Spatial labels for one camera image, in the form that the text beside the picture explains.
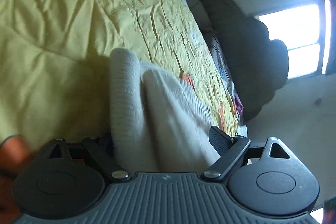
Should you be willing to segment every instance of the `folded white cloth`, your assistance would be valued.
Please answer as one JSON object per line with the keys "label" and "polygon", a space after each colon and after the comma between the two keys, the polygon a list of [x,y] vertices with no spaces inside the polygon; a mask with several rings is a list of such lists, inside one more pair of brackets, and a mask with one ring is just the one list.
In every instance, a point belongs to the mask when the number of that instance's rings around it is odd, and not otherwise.
{"label": "folded white cloth", "polygon": [[123,48],[110,55],[110,117],[115,158],[131,173],[201,173],[219,159],[191,86]]}

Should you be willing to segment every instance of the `curtain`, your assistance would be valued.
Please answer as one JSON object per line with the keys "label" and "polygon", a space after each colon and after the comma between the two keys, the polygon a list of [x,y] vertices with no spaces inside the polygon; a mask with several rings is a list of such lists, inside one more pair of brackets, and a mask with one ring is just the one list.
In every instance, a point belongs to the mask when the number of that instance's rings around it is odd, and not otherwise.
{"label": "curtain", "polygon": [[330,0],[331,6],[331,40],[329,61],[327,64],[326,74],[336,72],[336,0]]}

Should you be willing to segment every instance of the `yellow bed sheet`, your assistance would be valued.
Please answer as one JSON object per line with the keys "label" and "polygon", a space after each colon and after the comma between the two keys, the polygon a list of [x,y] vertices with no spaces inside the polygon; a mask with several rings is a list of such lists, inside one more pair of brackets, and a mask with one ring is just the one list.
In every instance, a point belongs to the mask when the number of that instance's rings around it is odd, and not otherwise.
{"label": "yellow bed sheet", "polygon": [[234,106],[185,0],[0,0],[0,142],[21,134],[38,149],[104,133],[116,47],[187,75],[213,123],[235,134]]}

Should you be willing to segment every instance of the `ribbed gray plate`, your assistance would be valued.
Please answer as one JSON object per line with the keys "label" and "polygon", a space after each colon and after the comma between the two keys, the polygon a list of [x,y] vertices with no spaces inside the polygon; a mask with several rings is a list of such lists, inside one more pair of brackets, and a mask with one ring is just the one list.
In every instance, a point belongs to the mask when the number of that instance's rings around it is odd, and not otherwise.
{"label": "ribbed gray plate", "polygon": [[317,224],[308,214],[275,219],[254,215],[232,201],[223,185],[195,173],[139,173],[111,185],[95,207],[65,220],[22,215],[15,224]]}

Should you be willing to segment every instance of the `window frame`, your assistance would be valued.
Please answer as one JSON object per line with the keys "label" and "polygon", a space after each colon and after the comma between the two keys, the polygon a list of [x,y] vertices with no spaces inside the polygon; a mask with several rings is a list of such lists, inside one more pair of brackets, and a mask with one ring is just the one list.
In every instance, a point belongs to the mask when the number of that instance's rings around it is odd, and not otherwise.
{"label": "window frame", "polygon": [[[255,14],[255,15],[251,15],[255,19],[259,20],[259,17],[263,16],[263,15],[268,15],[268,14],[280,12],[280,11],[283,11],[283,10],[288,10],[288,9],[298,8],[298,7],[302,7],[302,6],[308,6],[308,5],[317,5],[318,8],[319,8],[320,35],[319,35],[319,39],[317,40],[317,42],[314,43],[314,44],[319,44],[320,45],[318,66],[317,66],[317,69],[316,69],[315,72],[309,73],[307,75],[301,75],[301,76],[298,76],[298,77],[290,78],[290,79],[287,78],[286,83],[290,83],[293,80],[297,80],[297,79],[304,79],[304,78],[310,78],[310,77],[315,77],[315,76],[322,75],[324,48],[325,48],[325,42],[326,42],[326,6],[325,6],[325,0],[319,0],[319,1],[314,1],[314,2],[300,3],[300,4],[295,4],[295,5],[287,5],[287,6],[277,7],[277,8],[269,9],[267,11],[263,11],[261,13]],[[307,47],[307,46],[308,45],[293,48],[293,49],[290,49],[289,51],[294,50],[294,49],[298,49],[298,48],[302,48],[302,47]]]}

